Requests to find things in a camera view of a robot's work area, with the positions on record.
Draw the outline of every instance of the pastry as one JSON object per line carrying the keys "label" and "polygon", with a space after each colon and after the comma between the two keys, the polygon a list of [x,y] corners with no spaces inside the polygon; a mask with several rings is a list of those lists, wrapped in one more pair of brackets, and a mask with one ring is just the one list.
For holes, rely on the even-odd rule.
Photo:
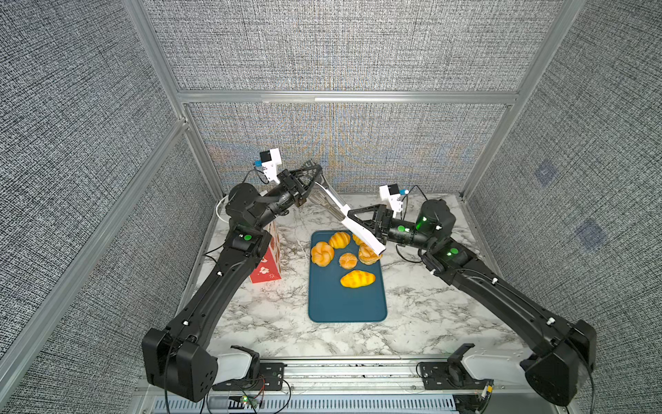
{"label": "pastry", "polygon": [[350,236],[344,231],[339,231],[329,239],[332,248],[345,248],[351,242]]}
{"label": "pastry", "polygon": [[358,237],[356,236],[356,234],[353,234],[353,235],[352,235],[352,238],[354,239],[354,242],[355,242],[356,244],[358,244],[359,246],[361,246],[362,244],[365,244],[365,242],[364,242],[363,240],[361,240],[360,238],[358,238]]}
{"label": "pastry", "polygon": [[368,286],[375,281],[375,275],[372,273],[364,272],[363,270],[352,270],[350,273],[340,279],[340,284],[344,287],[357,287]]}
{"label": "pastry", "polygon": [[381,255],[376,255],[374,250],[368,247],[367,244],[362,244],[359,248],[359,260],[361,260],[361,263],[374,264],[379,259],[381,259]]}
{"label": "pastry", "polygon": [[327,264],[331,263],[333,260],[334,250],[326,242],[319,242],[315,244],[315,247],[312,248],[310,252],[310,257],[312,262],[317,266],[325,267]]}
{"label": "pastry", "polygon": [[338,260],[340,263],[340,267],[343,269],[354,269],[356,266],[356,256],[354,256],[352,253],[345,253],[342,256],[340,256],[340,259]]}

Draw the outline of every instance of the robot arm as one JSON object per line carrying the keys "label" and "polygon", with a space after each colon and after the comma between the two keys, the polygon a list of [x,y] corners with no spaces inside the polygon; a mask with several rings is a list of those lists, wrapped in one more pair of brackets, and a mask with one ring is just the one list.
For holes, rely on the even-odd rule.
{"label": "robot arm", "polygon": [[[373,213],[370,220],[357,214]],[[526,381],[549,402],[565,406],[593,371],[596,332],[544,309],[494,274],[470,249],[451,237],[455,217],[442,200],[428,200],[416,222],[393,218],[385,205],[351,210],[348,217],[377,239],[419,248],[433,276],[467,293],[515,331],[533,354],[520,362]]]}
{"label": "robot arm", "polygon": [[230,231],[218,262],[190,302],[166,326],[142,340],[147,381],[191,401],[200,401],[216,382],[218,364],[206,351],[211,334],[241,283],[257,268],[271,235],[263,228],[276,216],[301,206],[322,167],[283,170],[280,183],[264,196],[248,183],[235,185],[226,212]]}

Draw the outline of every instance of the marble countertop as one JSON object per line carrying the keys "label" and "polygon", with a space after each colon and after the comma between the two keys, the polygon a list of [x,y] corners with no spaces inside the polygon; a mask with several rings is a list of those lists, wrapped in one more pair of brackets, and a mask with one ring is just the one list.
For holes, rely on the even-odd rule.
{"label": "marble countertop", "polygon": [[[381,201],[376,195],[341,195],[353,208]],[[477,243],[454,195],[442,198],[457,217],[453,237],[478,253]],[[412,196],[408,218],[415,219],[421,196]],[[252,284],[236,292],[208,347],[212,355],[230,345],[253,349],[265,357],[452,353],[464,342],[519,349],[522,340],[494,314],[468,295],[431,276],[422,264],[408,263],[388,243],[381,259],[387,318],[379,323],[315,323],[308,317],[310,236],[318,230],[342,230],[325,209],[306,203],[276,219],[281,237],[282,280]],[[228,225],[218,221],[210,246],[222,244]],[[416,259],[413,248],[401,249]],[[196,288],[213,268],[207,260]]]}

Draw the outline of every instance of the textured gray wall panel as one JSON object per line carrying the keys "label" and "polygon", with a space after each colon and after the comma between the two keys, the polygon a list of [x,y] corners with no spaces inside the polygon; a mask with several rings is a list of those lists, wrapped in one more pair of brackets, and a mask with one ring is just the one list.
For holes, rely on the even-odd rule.
{"label": "textured gray wall panel", "polygon": [[0,10],[1,358],[174,116],[121,1]]}
{"label": "textured gray wall panel", "polygon": [[[503,105],[190,104],[221,181],[234,185],[280,147],[285,168],[312,158],[337,191],[388,183],[460,191]],[[255,175],[250,182],[259,183]]]}
{"label": "textured gray wall panel", "polygon": [[515,90],[561,0],[145,0],[181,89]]}
{"label": "textured gray wall panel", "polygon": [[144,373],[142,337],[174,315],[213,207],[182,139],[3,414],[125,413]]}
{"label": "textured gray wall panel", "polygon": [[590,0],[470,200],[504,275],[596,327],[596,413],[662,406],[661,56],[662,3]]}

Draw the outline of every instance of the red box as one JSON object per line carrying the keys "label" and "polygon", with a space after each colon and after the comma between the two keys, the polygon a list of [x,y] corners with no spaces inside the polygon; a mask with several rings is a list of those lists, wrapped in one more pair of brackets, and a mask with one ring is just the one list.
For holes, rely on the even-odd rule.
{"label": "red box", "polygon": [[271,242],[264,258],[250,274],[250,281],[255,284],[281,279],[281,239],[278,237],[276,223],[269,223],[266,230],[271,234]]}

